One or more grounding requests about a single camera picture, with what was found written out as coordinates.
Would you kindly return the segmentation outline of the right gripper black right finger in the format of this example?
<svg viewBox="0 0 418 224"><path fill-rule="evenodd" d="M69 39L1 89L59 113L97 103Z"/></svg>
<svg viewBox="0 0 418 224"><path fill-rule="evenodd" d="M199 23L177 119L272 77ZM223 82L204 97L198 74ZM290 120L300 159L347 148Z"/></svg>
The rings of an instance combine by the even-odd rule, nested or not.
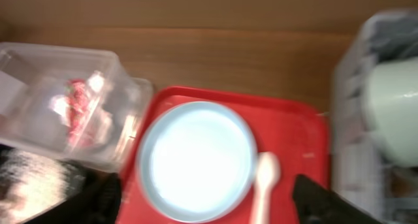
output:
<svg viewBox="0 0 418 224"><path fill-rule="evenodd" d="M292 198L300 224L381 224L303 174L295 178Z"/></svg>

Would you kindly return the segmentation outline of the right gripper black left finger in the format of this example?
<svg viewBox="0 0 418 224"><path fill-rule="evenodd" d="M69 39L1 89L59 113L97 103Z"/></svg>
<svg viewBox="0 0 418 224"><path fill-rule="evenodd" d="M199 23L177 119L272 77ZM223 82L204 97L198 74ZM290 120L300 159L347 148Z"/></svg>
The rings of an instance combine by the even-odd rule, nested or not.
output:
<svg viewBox="0 0 418 224"><path fill-rule="evenodd" d="M112 173L26 223L115 224L120 206L121 179L118 174Z"/></svg>

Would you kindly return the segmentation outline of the white plastic spoon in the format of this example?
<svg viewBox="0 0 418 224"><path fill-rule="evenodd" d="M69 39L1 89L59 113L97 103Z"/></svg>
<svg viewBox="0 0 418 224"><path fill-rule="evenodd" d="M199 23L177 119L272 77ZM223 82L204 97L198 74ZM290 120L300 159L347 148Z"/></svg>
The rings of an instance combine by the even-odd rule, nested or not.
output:
<svg viewBox="0 0 418 224"><path fill-rule="evenodd" d="M270 201L272 190L281 177L279 159L272 152L259 154L254 180L254 196L250 224L270 223Z"/></svg>

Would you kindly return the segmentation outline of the light blue plate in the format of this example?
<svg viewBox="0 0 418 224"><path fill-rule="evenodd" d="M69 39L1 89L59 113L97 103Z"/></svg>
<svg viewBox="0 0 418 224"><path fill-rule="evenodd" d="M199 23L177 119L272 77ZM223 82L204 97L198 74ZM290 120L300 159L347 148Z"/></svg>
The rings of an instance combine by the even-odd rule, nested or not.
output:
<svg viewBox="0 0 418 224"><path fill-rule="evenodd" d="M256 163L257 143L242 116L219 103L193 101L150 125L135 166L154 210L183 223L207 223L244 200Z"/></svg>

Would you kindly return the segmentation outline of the red snack wrapper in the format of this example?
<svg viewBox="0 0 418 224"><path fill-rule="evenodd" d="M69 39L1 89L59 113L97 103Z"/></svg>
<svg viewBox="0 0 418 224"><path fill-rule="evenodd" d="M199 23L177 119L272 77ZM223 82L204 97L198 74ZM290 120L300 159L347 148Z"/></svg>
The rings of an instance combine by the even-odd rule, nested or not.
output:
<svg viewBox="0 0 418 224"><path fill-rule="evenodd" d="M89 113L90 94L85 80L77 78L69 80L66 102L69 105L67 109L67 119L69 120L67 141L70 146L75 147Z"/></svg>

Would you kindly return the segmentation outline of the green bowl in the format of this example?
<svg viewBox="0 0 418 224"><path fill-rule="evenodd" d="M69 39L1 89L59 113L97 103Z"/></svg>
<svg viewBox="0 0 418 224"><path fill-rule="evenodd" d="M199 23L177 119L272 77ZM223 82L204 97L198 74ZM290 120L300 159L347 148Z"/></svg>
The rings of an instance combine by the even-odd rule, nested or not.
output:
<svg viewBox="0 0 418 224"><path fill-rule="evenodd" d="M417 166L417 58L374 67L364 87L364 116L380 152L400 167Z"/></svg>

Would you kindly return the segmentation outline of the grey dishwasher rack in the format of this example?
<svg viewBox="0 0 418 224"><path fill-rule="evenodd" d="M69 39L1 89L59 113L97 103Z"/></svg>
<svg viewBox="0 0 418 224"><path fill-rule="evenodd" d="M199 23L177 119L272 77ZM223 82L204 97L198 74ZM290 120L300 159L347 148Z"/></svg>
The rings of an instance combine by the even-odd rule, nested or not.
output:
<svg viewBox="0 0 418 224"><path fill-rule="evenodd" d="M363 23L334 71L332 187L382 223L417 221L417 166L397 166L380 152L365 121L364 87L376 65L415 57L417 11L384 11Z"/></svg>

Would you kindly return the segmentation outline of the red serving tray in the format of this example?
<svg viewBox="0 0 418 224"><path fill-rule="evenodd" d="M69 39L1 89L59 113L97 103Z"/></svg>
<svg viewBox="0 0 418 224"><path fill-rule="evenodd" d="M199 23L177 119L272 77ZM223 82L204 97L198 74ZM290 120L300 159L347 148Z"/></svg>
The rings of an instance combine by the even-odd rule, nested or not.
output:
<svg viewBox="0 0 418 224"><path fill-rule="evenodd" d="M259 152L272 152L280 161L281 178L272 192L270 223L299 223L292 200L297 174L329 186L329 128L319 112L307 104L286 99L245 95L182 86L159 91L152 99L138 139L122 170L123 201L116 223L180 223L155 211L141 194L135 153L153 120L167 110L192 101L223 104L239 113L253 131ZM253 192L231 213L209 223L249 223Z"/></svg>

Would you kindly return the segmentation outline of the clear plastic bin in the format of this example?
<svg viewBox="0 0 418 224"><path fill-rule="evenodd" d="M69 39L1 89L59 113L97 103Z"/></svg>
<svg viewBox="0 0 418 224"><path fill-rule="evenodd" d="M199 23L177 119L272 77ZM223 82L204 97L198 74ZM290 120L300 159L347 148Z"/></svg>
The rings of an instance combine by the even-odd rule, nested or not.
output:
<svg viewBox="0 0 418 224"><path fill-rule="evenodd" d="M75 147L67 141L67 84L86 81L89 113ZM131 152L152 84L129 76L110 51L1 44L1 143L119 172Z"/></svg>

